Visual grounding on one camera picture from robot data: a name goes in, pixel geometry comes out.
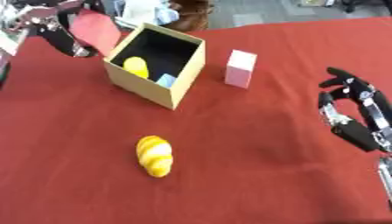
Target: yellow ball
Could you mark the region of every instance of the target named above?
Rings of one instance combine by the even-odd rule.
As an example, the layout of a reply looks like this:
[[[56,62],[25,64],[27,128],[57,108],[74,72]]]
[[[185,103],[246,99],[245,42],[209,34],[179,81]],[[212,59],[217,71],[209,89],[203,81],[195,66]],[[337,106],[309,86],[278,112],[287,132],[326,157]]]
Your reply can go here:
[[[147,68],[147,63],[142,58],[131,57],[126,59],[123,64],[123,69],[139,77],[145,79],[149,78],[149,70]]]
[[[146,136],[136,146],[139,164],[155,177],[162,178],[172,169],[172,147],[158,136]]]

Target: yellow croissant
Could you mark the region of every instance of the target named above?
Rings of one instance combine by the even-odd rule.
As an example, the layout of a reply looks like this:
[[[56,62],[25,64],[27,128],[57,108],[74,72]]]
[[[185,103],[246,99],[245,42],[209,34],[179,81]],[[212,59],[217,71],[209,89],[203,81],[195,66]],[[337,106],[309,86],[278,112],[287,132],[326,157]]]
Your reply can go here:
[[[139,164],[156,178],[162,178],[172,169],[172,147],[158,136],[142,138],[136,146]]]

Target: red tablecloth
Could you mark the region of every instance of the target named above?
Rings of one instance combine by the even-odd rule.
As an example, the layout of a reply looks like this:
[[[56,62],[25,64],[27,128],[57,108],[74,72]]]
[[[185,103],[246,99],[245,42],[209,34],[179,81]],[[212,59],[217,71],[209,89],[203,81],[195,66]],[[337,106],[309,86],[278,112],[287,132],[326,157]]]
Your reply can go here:
[[[99,57],[26,41],[0,93],[0,223],[392,222],[377,153],[331,134],[317,110],[328,66],[392,97],[392,20],[194,34],[206,68],[175,112],[112,86]],[[233,49],[258,54],[248,91],[223,83]],[[146,135],[172,144],[167,178],[137,164]]]

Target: pink cube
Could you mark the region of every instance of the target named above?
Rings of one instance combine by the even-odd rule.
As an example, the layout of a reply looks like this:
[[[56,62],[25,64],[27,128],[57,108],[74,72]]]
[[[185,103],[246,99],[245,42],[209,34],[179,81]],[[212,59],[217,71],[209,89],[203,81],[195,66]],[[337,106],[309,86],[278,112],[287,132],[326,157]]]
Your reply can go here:
[[[227,63],[225,83],[239,88],[248,88],[257,55],[233,50]]]

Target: open box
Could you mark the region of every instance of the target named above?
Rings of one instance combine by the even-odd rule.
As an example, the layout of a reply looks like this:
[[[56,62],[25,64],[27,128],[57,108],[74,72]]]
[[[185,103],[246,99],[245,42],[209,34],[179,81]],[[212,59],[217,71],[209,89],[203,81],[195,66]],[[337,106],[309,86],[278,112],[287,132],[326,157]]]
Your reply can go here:
[[[123,70],[129,57],[147,62],[149,79]],[[104,59],[111,81],[168,109],[175,109],[206,63],[206,43],[184,33],[143,24],[125,38]],[[163,75],[176,77],[171,87],[156,81]]]

